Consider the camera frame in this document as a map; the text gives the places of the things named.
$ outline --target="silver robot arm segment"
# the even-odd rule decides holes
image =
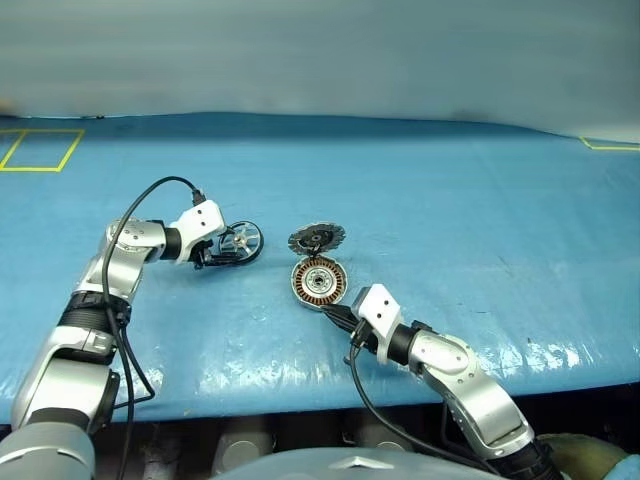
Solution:
[[[531,442],[533,429],[524,415],[482,370],[466,342],[426,326],[412,330],[404,325],[400,306],[381,284],[364,290],[354,313],[373,327],[380,363],[406,352],[400,363],[408,363],[413,373],[442,396],[476,454],[499,458]]]
[[[98,253],[14,399],[13,433],[0,444],[0,480],[36,478],[30,472],[69,479],[93,474],[94,452],[86,434],[110,421],[120,381],[109,368],[116,346],[101,281],[106,248],[118,223],[106,229]],[[168,228],[162,222],[129,220],[109,263],[110,303],[116,318],[128,322],[145,263],[158,259],[185,263],[198,245],[226,230],[220,209],[211,200],[185,211]]]
[[[375,351],[380,363],[391,359],[409,365],[442,396],[477,456],[507,478],[562,478],[548,448],[535,440],[520,409],[484,372],[465,341],[420,322],[405,325],[400,306],[381,284],[364,288],[351,310],[360,321],[352,342]],[[341,328],[348,323],[337,322]]]

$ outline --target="serrated metal disc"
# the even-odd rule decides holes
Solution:
[[[344,228],[335,223],[313,223],[289,237],[289,248],[298,255],[318,255],[336,248],[345,237]]]

